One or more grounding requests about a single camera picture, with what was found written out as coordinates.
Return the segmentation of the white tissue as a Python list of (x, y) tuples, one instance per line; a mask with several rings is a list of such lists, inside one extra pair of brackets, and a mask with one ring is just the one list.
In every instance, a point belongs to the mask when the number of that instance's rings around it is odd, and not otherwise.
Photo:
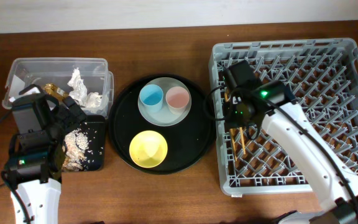
[(102, 95), (100, 95), (98, 92), (91, 92), (87, 95), (86, 101), (85, 101), (85, 107), (86, 108), (97, 108), (101, 105), (102, 102)]

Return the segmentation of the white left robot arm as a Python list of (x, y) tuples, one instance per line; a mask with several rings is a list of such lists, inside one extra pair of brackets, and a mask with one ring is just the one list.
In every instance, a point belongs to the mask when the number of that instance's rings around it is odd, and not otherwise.
[(11, 112), (18, 132), (1, 178), (11, 192), (16, 223), (57, 223), (63, 142), (87, 115), (71, 97), (58, 100), (35, 84), (20, 91)]

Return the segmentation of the wooden chopstick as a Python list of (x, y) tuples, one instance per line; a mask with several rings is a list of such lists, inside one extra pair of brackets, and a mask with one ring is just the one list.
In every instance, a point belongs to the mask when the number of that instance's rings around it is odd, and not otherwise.
[(241, 135), (241, 146), (242, 146), (242, 151), (243, 151), (243, 155), (246, 154), (246, 146), (245, 146), (245, 137), (244, 137), (244, 130), (243, 127), (239, 128), (240, 131), (240, 135)]
[[(229, 99), (228, 93), (226, 91), (224, 93), (224, 99), (225, 99), (225, 102), (230, 103), (230, 99)], [(234, 129), (229, 129), (229, 134), (230, 134), (230, 137), (231, 137), (231, 144), (232, 144), (232, 151), (233, 151), (233, 154), (234, 154), (234, 160), (237, 161), (236, 142), (234, 140)]]

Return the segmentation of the yellow bowl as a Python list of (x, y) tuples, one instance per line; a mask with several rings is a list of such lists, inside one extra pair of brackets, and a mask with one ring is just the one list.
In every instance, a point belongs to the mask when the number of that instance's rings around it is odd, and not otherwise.
[(153, 168), (160, 165), (168, 153), (165, 138), (156, 131), (142, 131), (130, 142), (129, 155), (131, 160), (142, 168)]

